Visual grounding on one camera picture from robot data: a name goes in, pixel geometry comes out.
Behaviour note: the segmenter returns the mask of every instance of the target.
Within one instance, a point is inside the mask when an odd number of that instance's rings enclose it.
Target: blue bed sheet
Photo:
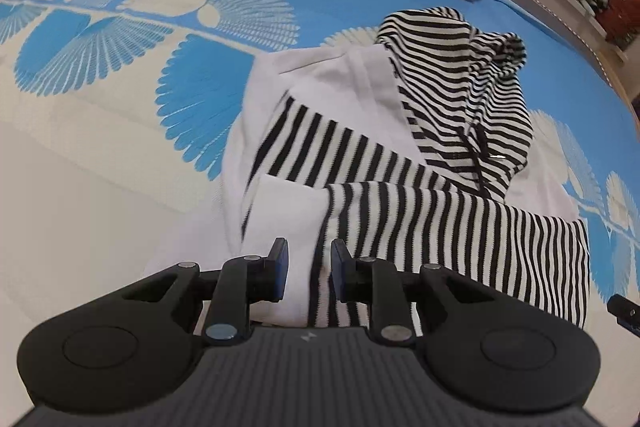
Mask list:
[[[522,88],[588,221],[593,279],[603,299],[624,294],[640,261],[640,148],[632,117],[576,51],[508,0],[3,0],[0,44],[48,10],[21,47],[15,80],[33,96],[65,96],[109,82],[112,71],[186,29],[158,78],[158,116],[184,160],[213,179],[255,54],[367,42],[387,14],[433,6],[524,40]]]

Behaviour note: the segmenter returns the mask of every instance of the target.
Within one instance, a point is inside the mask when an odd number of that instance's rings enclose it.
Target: bed sheet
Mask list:
[[[613,293],[638,300],[632,117],[577,52],[508,0],[0,0],[0,120],[186,212],[220,172],[255,55],[367,44],[389,13],[433,6],[526,44],[519,76],[536,133],[588,223],[587,329],[603,355],[590,410],[608,425],[631,425],[640,339],[615,324],[604,302]]]

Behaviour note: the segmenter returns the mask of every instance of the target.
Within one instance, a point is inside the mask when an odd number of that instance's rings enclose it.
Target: silver screw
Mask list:
[[[409,328],[405,328],[404,326],[399,326],[397,324],[392,324],[390,326],[385,326],[384,328],[382,328],[380,334],[388,341],[404,342],[409,340],[413,333]]]
[[[205,330],[210,339],[216,341],[229,341],[238,334],[238,330],[231,324],[212,324]]]

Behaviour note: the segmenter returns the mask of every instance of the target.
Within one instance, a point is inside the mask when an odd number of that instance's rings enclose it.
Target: bed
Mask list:
[[[387,14],[432,6],[524,40],[536,133],[588,224],[586,329],[602,354],[588,409],[632,425],[640,340],[605,302],[639,299],[634,120],[588,50],[510,0],[0,0],[0,309],[13,326],[0,419],[28,406],[12,365],[26,331],[138,277],[165,230],[206,204],[255,55],[368,44]]]

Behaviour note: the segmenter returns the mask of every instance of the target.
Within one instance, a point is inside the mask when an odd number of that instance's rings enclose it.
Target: white fabric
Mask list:
[[[199,263],[201,269],[219,269],[226,260],[246,251],[247,245],[241,246],[242,197],[267,125],[287,91],[309,108],[399,155],[423,163],[402,113],[392,68],[382,45],[309,48],[259,55],[247,82],[242,112],[229,133],[222,174],[214,181],[212,198],[188,214],[183,224],[172,232],[162,251],[146,267],[146,275],[186,260]],[[263,216],[265,222],[272,224],[278,220],[286,221],[283,226],[290,227],[286,229],[290,232],[280,235],[290,242],[289,251],[293,256],[295,252],[291,241],[298,241],[294,238],[304,229],[307,220],[312,219],[301,216],[299,207],[293,203],[295,198],[309,197],[313,191],[300,192],[297,187],[287,186],[294,184],[281,180],[265,181],[265,178],[269,177],[260,179],[253,195],[255,208],[252,208],[252,213],[256,208],[262,208],[263,201],[271,198],[272,183],[282,188],[286,195],[283,201],[290,204],[290,210],[284,204],[277,204],[269,210],[265,203],[268,211]],[[578,217],[575,201],[552,176],[536,140],[530,149],[527,167],[511,182],[505,203],[567,221]],[[250,220],[245,241],[252,238],[251,243],[247,243],[254,248],[250,253],[260,253],[258,247],[261,247],[261,253],[265,255],[271,246],[270,241],[273,242],[278,234],[276,229],[270,231],[268,227],[259,225],[259,230],[267,231],[269,241],[265,239],[263,243],[258,240],[258,229],[254,228],[258,227],[257,221]],[[315,237],[309,238],[309,241],[315,240]],[[287,287],[292,280],[290,273]],[[303,295],[298,299],[306,303]]]

